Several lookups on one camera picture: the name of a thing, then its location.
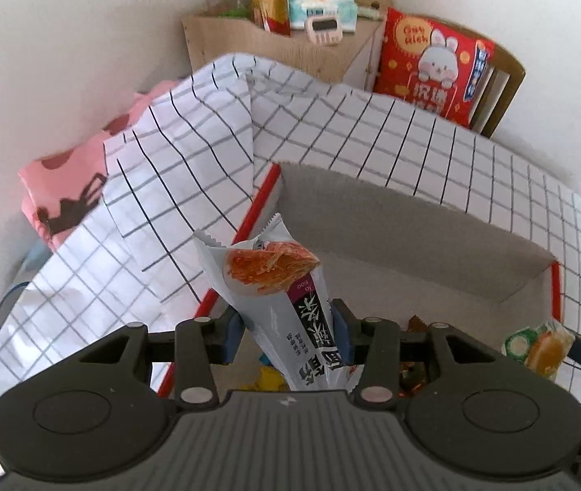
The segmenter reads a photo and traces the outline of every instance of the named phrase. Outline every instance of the brown snack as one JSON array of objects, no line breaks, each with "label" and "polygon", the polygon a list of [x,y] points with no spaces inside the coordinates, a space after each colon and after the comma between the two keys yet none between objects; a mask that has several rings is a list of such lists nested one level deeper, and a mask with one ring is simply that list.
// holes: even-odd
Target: brown snack
[{"label": "brown snack", "polygon": [[553,375],[567,354],[563,344],[556,334],[542,333],[529,351],[525,365],[542,376]]},{"label": "brown snack", "polygon": [[409,320],[409,324],[406,331],[410,333],[426,333],[429,332],[429,326],[419,317],[414,315]]},{"label": "brown snack", "polygon": [[245,285],[259,285],[262,294],[288,291],[290,285],[315,269],[320,260],[299,243],[271,241],[264,249],[230,249],[227,273]]}]

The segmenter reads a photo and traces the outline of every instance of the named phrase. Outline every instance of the cardboard flap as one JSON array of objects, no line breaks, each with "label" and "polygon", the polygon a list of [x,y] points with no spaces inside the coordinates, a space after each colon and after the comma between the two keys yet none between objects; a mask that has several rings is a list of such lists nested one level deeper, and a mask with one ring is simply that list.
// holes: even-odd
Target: cardboard flap
[{"label": "cardboard flap", "polygon": [[310,166],[282,164],[279,201],[293,236],[500,302],[554,262],[538,245],[461,212]]}]

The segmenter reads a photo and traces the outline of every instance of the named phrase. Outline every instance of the silver snack bag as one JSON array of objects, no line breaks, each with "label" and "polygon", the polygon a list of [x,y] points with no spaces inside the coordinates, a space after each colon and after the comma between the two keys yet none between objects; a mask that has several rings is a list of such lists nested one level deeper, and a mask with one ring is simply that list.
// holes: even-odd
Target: silver snack bag
[{"label": "silver snack bag", "polygon": [[213,289],[234,307],[293,391],[345,389],[347,370],[320,260],[293,240],[276,214],[263,232],[224,247],[194,233]]}]

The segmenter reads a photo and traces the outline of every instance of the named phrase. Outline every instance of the snack bag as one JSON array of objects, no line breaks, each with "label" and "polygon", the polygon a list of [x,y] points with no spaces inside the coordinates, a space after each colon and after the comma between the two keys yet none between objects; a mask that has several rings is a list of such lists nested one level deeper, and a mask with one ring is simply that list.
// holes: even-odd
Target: snack bag
[{"label": "snack bag", "polygon": [[502,354],[518,360],[545,378],[554,379],[573,346],[574,336],[557,320],[522,329],[507,338]]},{"label": "snack bag", "polygon": [[470,127],[477,85],[494,50],[488,39],[390,7],[374,91]]},{"label": "snack bag", "polygon": [[281,216],[231,247],[203,232],[194,236],[213,289],[238,310],[289,388],[345,389],[347,368],[335,346],[320,260],[293,240]]}]

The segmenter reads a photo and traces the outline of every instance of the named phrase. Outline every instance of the cartoon bunny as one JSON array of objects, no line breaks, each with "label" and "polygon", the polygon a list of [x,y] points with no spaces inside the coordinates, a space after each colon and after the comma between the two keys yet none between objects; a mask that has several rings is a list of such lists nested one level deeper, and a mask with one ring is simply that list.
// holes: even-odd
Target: cartoon bunny
[{"label": "cartoon bunny", "polygon": [[456,48],[459,41],[450,36],[445,40],[439,29],[431,32],[431,44],[423,51],[417,64],[420,81],[439,81],[443,88],[452,88],[459,76]]}]

